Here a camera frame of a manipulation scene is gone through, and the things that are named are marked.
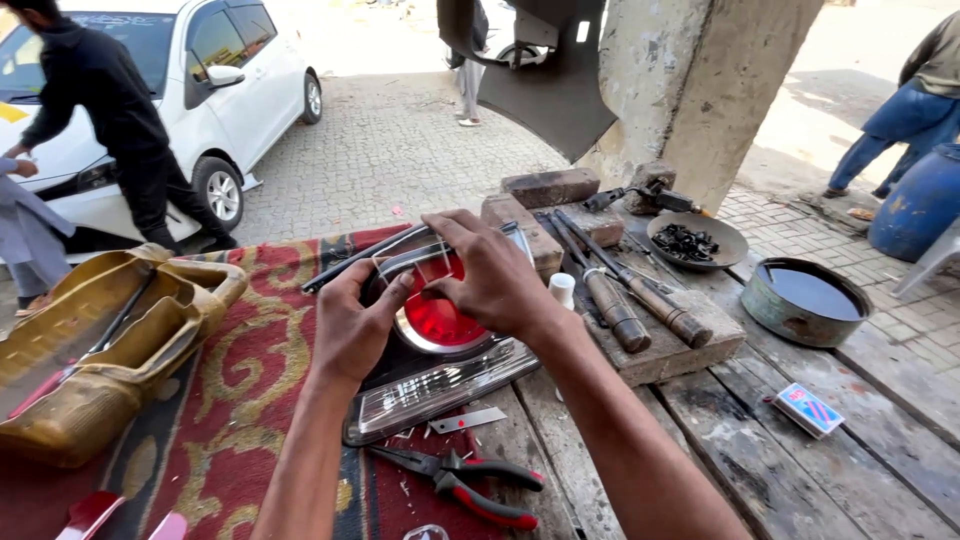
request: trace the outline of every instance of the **car side mirror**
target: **car side mirror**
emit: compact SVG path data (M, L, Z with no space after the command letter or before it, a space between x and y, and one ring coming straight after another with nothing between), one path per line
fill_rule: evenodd
M214 88L239 85L247 78L239 67L232 65L211 65L206 69L206 77Z

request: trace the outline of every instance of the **wooden handle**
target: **wooden handle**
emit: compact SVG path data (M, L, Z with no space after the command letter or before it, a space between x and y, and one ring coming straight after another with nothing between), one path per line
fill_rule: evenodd
M627 285L635 292L647 311L657 317L687 347L700 349L713 337L713 330L705 326L696 315L690 313L685 307L679 306L672 298L648 284L641 276L630 275L627 279Z
M610 279L600 272L588 272L584 282L623 350L631 354L646 351L650 334Z

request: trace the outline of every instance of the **dark liquid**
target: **dark liquid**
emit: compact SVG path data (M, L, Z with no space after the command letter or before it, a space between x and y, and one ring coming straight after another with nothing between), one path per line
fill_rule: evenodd
M817 276L776 266L761 266L756 274L774 292L797 307L840 321L863 318L863 312L846 292Z

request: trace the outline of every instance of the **blue barrel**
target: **blue barrel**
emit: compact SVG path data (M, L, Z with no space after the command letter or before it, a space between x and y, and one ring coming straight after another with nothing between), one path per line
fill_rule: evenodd
M894 186L876 212L867 240L883 254L917 262L958 213L960 144L941 144Z

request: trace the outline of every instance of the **man in black clothing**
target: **man in black clothing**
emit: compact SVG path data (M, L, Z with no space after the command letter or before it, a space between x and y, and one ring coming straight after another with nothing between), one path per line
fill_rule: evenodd
M220 219L184 178L151 91L127 48L63 16L56 0L3 0L2 4L43 39L40 66L47 81L33 124L6 156L29 154L38 144L59 135L69 124L74 107L82 105L90 115L97 142L116 160L117 183L134 225L148 242L180 255L180 246L166 225L169 199L213 235L215 242L206 251L237 247Z

